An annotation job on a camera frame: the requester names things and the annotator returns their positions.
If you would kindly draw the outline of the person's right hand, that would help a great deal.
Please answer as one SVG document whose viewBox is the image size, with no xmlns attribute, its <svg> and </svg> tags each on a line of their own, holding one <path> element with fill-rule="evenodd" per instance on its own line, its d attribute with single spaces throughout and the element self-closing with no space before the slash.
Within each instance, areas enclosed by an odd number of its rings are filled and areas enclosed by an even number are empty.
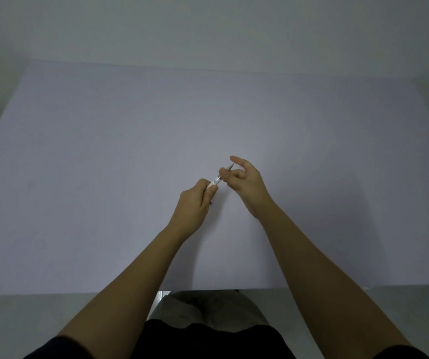
<svg viewBox="0 0 429 359">
<path fill-rule="evenodd" d="M 241 198 L 247 210 L 256 219 L 262 219 L 279 207 L 269 194 L 261 173 L 257 170 L 257 185 L 245 189 L 232 189 Z"/>
</svg>

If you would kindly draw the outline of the person's left hand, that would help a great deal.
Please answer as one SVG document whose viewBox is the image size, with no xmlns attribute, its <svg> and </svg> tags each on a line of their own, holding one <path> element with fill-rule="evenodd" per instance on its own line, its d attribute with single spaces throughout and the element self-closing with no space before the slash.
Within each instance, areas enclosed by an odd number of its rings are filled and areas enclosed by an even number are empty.
<svg viewBox="0 0 429 359">
<path fill-rule="evenodd" d="M 206 193 L 208 197 L 216 193 Z M 209 211 L 209 201 L 203 202 L 203 193 L 196 192 L 196 184 L 180 194 L 180 198 L 170 218 L 167 229 L 183 242 L 191 237 L 203 224 Z"/>
</svg>

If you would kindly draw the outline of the white pen with silver tip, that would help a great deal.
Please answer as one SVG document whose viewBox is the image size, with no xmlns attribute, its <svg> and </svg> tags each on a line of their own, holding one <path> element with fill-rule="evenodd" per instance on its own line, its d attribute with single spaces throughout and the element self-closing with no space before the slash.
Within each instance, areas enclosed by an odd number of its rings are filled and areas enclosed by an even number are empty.
<svg viewBox="0 0 429 359">
<path fill-rule="evenodd" d="M 211 198 L 211 199 L 207 199 L 207 197 L 206 197 L 206 191 L 208 191 L 209 189 L 211 189 L 211 187 L 213 187 L 213 186 L 215 186 L 215 187 L 217 187 L 219 184 L 220 184 L 220 182 L 222 181 L 223 179 L 222 179 L 222 177 L 220 176 L 220 175 L 218 175 L 213 181 L 211 181 L 207 186 L 206 186 L 206 188 L 205 188 L 205 192 L 204 192 L 204 196 L 203 196 L 203 202 L 205 203 L 206 201 L 209 201 L 209 202 L 207 202 L 206 204 L 211 204 L 212 203 L 212 200 L 213 200 L 213 198 L 214 198 L 214 195 L 213 196 L 211 196 L 211 197 L 208 197 L 208 198 Z"/>
</svg>

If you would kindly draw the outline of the person's right forearm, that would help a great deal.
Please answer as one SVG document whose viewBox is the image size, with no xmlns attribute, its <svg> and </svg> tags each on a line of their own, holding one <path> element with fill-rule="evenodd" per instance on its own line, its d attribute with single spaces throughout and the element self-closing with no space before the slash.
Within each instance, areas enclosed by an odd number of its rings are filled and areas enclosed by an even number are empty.
<svg viewBox="0 0 429 359">
<path fill-rule="evenodd" d="M 381 308 L 271 199 L 253 209 L 298 309 L 325 359 L 373 359 L 410 346 Z"/>
</svg>

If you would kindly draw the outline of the person's left forearm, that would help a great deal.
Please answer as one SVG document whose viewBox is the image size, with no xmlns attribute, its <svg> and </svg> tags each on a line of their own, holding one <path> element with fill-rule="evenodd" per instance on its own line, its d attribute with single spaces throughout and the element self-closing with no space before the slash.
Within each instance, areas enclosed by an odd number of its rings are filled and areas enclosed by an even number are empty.
<svg viewBox="0 0 429 359">
<path fill-rule="evenodd" d="M 170 221 L 136 259 L 59 332 L 94 359 L 128 359 L 175 255 L 201 223 Z"/>
</svg>

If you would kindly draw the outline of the grey trousers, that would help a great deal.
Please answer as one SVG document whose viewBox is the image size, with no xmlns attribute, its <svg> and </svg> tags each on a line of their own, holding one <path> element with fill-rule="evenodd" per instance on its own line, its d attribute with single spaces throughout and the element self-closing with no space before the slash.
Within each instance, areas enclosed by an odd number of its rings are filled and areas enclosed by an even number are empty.
<svg viewBox="0 0 429 359">
<path fill-rule="evenodd" d="M 201 325 L 230 333 L 270 326 L 259 307 L 234 289 L 172 291 L 161 299 L 148 320 L 177 329 Z"/>
</svg>

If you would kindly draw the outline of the black shirt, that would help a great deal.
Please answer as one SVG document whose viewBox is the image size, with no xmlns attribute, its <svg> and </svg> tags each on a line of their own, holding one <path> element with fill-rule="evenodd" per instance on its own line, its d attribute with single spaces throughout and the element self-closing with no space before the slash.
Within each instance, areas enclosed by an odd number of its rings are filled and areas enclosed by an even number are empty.
<svg viewBox="0 0 429 359">
<path fill-rule="evenodd" d="M 74 339 L 56 336 L 23 359 L 94 359 Z M 161 320 L 148 320 L 126 359 L 297 359 L 281 334 L 271 326 L 257 325 L 230 333 L 206 325 L 175 328 Z M 429 359 L 412 346 L 395 345 L 372 359 Z"/>
</svg>

